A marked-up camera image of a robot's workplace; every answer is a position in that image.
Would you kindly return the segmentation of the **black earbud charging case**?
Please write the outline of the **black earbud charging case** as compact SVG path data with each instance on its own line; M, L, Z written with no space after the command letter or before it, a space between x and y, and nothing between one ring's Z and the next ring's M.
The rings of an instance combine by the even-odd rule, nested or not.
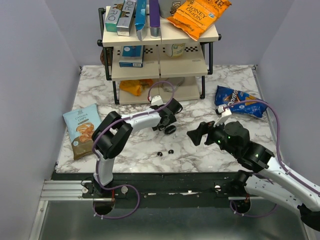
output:
M164 129L165 135L171 135L177 130L177 127L175 125L170 125Z

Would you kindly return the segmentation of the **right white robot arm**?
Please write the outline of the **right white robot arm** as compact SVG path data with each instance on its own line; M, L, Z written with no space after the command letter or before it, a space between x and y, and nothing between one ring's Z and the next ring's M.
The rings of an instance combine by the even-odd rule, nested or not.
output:
M249 131L238 121L215 126L201 122L187 135L195 146L206 135L205 145L217 144L231 154L248 172L241 171L230 183L230 191L241 196L245 192L283 206L300 216L304 224L320 229L320 187L307 180L284 163L274 153L250 139Z

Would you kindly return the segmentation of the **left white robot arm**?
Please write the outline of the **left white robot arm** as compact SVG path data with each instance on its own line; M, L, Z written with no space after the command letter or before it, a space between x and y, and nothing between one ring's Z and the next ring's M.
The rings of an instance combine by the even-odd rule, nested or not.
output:
M93 191L101 198L111 191L115 158L122 152L129 137L141 130L163 131L177 121L183 106L174 98L166 104L152 103L144 111L132 115L110 112L92 135L92 152L96 155Z

